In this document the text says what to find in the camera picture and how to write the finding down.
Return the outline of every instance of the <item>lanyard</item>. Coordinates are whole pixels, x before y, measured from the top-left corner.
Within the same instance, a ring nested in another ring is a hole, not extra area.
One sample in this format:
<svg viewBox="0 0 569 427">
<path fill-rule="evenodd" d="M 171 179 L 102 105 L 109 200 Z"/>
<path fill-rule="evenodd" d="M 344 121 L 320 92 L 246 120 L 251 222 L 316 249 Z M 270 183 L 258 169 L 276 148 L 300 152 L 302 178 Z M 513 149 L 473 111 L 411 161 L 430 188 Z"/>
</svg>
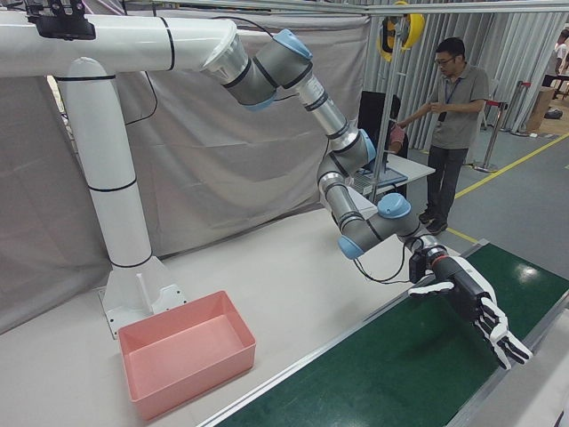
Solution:
<svg viewBox="0 0 569 427">
<path fill-rule="evenodd" d="M 447 86 L 448 86 L 448 80 L 445 80 L 445 99 L 446 99 L 445 104 L 448 104 L 448 103 L 449 103 L 449 101 L 450 101 L 451 98 L 453 97 L 453 93 L 454 93 L 454 91 L 456 90 L 456 87 L 459 85 L 459 83 L 461 82 L 461 80 L 462 80 L 462 78 L 460 78 L 460 77 L 456 80 L 456 83 L 454 84 L 453 89 L 451 90 L 451 94 L 450 94 L 450 95 L 447 95 L 447 94 L 446 94 L 446 93 L 447 93 L 447 89 L 448 89 L 448 87 L 447 87 Z"/>
</svg>

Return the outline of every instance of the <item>black mount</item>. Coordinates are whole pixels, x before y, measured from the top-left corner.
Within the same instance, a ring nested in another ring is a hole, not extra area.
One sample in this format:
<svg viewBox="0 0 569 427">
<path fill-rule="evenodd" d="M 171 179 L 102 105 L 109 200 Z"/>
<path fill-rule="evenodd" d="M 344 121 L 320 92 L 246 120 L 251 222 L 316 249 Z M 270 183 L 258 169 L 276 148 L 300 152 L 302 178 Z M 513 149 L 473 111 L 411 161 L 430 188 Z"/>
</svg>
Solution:
<svg viewBox="0 0 569 427">
<path fill-rule="evenodd" d="M 47 0 L 49 11 L 53 14 L 42 14 L 44 5 L 37 0 L 27 2 L 28 22 L 36 24 L 41 37 L 62 38 L 63 40 L 94 40 L 95 27 L 85 17 L 85 9 L 81 0 Z"/>
</svg>

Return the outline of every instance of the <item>green conveyor belt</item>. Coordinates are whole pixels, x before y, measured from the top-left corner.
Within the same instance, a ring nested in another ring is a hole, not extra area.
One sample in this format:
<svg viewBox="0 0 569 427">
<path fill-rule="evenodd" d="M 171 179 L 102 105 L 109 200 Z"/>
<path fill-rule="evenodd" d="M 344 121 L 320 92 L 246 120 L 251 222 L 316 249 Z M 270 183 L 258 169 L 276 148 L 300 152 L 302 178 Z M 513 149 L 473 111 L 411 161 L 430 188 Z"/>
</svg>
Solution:
<svg viewBox="0 0 569 427">
<path fill-rule="evenodd" d="M 467 257 L 524 339 L 569 282 L 493 245 Z M 445 426 L 498 367 L 443 296 L 404 299 L 223 421 L 223 427 Z"/>
</svg>

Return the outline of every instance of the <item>yellow floor line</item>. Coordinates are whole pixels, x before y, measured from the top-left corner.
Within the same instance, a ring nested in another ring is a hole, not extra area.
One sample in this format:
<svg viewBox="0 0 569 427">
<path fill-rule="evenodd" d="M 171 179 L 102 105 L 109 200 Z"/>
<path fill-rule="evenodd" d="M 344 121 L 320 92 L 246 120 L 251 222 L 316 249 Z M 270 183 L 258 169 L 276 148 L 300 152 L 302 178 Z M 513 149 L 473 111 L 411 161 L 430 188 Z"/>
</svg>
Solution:
<svg viewBox="0 0 569 427">
<path fill-rule="evenodd" d="M 509 171 L 510 169 L 512 169 L 513 167 L 524 163 L 527 159 L 532 158 L 533 156 L 540 154 L 543 150 L 548 149 L 549 147 L 551 147 L 552 145 L 557 144 L 558 142 L 561 142 L 562 140 L 564 140 L 565 138 L 567 138 L 569 136 L 569 133 L 566 133 L 565 135 L 561 135 L 559 138 L 557 138 L 556 140 L 553 140 L 552 142 L 549 142 L 547 144 L 545 144 L 543 147 L 539 147 L 537 150 L 531 152 L 530 154 L 528 154 L 527 156 L 523 156 L 522 158 L 516 160 L 514 163 L 510 163 L 507 166 L 502 167 L 502 169 L 500 169 L 499 171 L 496 171 L 494 173 L 489 174 L 488 176 L 486 176 L 484 179 L 480 180 L 479 182 L 477 182 L 476 184 L 472 184 L 470 187 L 467 187 L 466 189 L 464 189 L 463 191 L 459 191 L 458 193 L 456 193 L 456 195 L 454 195 L 454 199 L 456 200 L 459 197 L 464 196 L 465 194 L 470 193 L 470 191 L 477 189 L 478 187 L 486 184 L 487 182 L 493 180 L 494 178 L 499 177 L 500 175 L 502 175 L 503 173 Z"/>
<path fill-rule="evenodd" d="M 447 231 L 450 231 L 451 233 L 454 234 L 454 236 L 458 236 L 459 238 L 463 238 L 465 240 L 468 240 L 470 243 L 477 243 L 479 239 L 477 238 L 472 238 L 471 236 L 467 236 L 466 234 L 463 234 L 455 229 L 446 229 Z"/>
</svg>

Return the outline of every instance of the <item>pink plastic bin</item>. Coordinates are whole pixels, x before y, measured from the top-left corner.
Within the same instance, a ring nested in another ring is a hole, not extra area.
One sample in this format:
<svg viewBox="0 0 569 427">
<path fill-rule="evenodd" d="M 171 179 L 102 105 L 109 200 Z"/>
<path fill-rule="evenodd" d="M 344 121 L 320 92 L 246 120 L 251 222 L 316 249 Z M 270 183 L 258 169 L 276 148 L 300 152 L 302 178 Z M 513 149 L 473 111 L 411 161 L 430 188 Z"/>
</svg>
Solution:
<svg viewBox="0 0 569 427">
<path fill-rule="evenodd" d="M 255 339 L 224 291 L 122 327 L 131 401 L 146 420 L 250 369 Z"/>
</svg>

